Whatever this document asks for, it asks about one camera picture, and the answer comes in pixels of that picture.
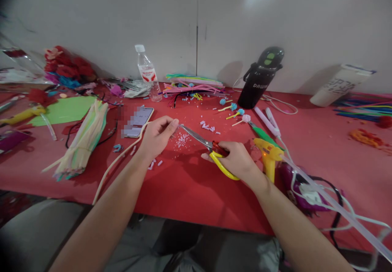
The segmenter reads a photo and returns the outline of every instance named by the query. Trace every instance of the white wall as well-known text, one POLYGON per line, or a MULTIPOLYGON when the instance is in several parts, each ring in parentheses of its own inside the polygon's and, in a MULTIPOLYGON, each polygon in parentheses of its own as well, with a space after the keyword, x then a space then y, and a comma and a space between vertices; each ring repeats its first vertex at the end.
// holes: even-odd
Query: white wall
MULTIPOLYGON (((196 72, 196 0, 8 0, 0 31, 32 54, 63 45, 100 75, 137 75, 143 43, 160 80, 196 72)), ((312 94, 340 63, 378 71, 391 92, 392 0, 199 0, 198 75, 228 85, 270 45, 286 51, 272 91, 312 94)))
POLYGON ((7 0, 0 31, 33 56, 62 45, 119 78, 139 75, 144 44, 164 80, 196 72, 195 12, 196 0, 7 0))
POLYGON ((278 45, 286 51, 283 69, 268 90, 312 94, 346 62, 378 71, 361 91, 392 92, 392 0, 199 2, 201 75, 233 84, 278 45))

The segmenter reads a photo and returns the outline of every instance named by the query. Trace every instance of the water bottle lid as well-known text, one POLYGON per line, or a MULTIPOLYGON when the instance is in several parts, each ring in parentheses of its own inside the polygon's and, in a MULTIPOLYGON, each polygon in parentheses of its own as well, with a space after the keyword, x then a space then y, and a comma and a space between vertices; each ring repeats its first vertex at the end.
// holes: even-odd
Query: water bottle lid
POLYGON ((144 45, 135 45, 135 49, 137 52, 145 52, 146 49, 144 48, 144 45))

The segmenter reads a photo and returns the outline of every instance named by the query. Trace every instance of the yellow glue gun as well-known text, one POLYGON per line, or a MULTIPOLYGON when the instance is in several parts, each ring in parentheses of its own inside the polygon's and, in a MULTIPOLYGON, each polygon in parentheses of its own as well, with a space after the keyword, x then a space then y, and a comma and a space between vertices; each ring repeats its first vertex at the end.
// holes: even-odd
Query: yellow glue gun
POLYGON ((32 108, 29 108, 27 110, 24 110, 23 112, 16 114, 15 116, 11 117, 10 119, 2 119, 0 120, 0 126, 4 126, 5 124, 8 125, 14 125, 16 123, 19 123, 20 121, 26 120, 32 116, 39 116, 40 114, 45 114, 46 109, 41 106, 35 106, 32 108))
POLYGON ((283 150, 261 138, 255 138, 253 142, 261 151, 264 173, 272 183, 275 183, 275 162, 282 160, 283 150))

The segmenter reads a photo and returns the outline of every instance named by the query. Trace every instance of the smartphone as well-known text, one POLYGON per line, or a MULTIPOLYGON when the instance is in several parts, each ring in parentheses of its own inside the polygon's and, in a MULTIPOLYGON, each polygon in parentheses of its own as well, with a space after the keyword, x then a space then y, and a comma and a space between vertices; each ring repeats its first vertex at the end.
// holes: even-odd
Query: smartphone
POLYGON ((131 120, 124 126, 124 135, 129 138, 139 138, 142 127, 151 118, 154 113, 153 108, 138 107, 137 112, 131 117, 131 120))

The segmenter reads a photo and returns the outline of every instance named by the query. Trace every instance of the forearm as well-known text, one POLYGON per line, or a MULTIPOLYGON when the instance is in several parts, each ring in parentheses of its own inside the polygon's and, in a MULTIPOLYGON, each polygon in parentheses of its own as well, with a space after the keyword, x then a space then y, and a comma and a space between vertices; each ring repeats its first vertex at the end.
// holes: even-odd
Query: forearm
POLYGON ((50 271, 101 271, 134 211, 150 161, 136 153, 61 250, 50 271))
POLYGON ((265 175, 255 174, 249 185, 295 271, 354 271, 326 237, 265 175))

